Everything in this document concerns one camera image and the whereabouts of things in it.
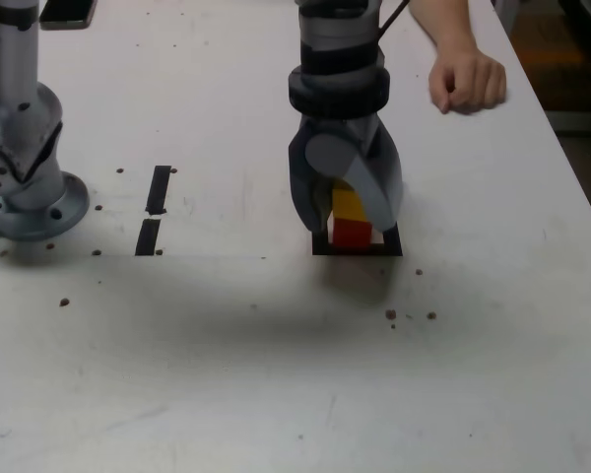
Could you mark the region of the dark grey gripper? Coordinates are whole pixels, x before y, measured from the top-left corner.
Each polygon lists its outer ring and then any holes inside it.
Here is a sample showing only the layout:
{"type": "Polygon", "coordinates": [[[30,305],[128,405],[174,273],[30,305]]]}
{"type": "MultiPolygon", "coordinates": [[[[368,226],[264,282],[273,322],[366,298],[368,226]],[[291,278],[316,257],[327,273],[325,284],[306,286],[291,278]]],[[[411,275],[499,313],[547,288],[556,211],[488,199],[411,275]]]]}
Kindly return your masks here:
{"type": "Polygon", "coordinates": [[[403,193],[401,164],[390,134],[379,128],[377,114],[348,120],[303,114],[289,145],[289,172],[295,210],[310,232],[327,227],[325,177],[350,185],[378,232],[397,224],[403,193]]]}

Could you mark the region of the person's left hand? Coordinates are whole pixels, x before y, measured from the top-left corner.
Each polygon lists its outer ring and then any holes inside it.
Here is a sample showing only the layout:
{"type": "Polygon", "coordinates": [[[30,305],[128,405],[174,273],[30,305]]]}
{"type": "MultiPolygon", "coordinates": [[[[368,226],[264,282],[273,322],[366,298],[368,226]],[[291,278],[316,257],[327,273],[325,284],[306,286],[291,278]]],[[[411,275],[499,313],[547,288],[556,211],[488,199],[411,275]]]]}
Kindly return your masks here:
{"type": "Polygon", "coordinates": [[[477,47],[439,50],[428,77],[429,94],[437,109],[472,114],[506,100],[503,65],[477,47]]]}

